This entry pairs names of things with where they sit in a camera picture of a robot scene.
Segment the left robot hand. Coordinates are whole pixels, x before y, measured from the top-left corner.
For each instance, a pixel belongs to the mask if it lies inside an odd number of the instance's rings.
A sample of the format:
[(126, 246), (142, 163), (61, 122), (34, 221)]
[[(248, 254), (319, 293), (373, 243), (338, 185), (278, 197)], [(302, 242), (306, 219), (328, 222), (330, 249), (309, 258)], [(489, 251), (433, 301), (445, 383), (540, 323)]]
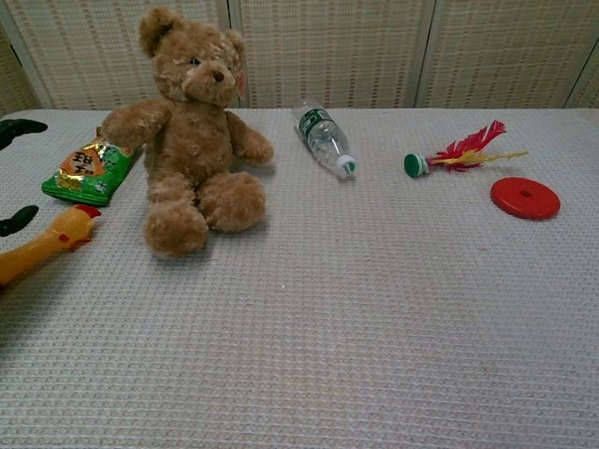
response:
[[(1, 149), (12, 143), (15, 138), (26, 134), (42, 133), (48, 129), (45, 123), (29, 119), (6, 119), (1, 121)], [(16, 234), (27, 227), (37, 215), (37, 205), (27, 205), (16, 211), (11, 217), (1, 220), (1, 237)]]

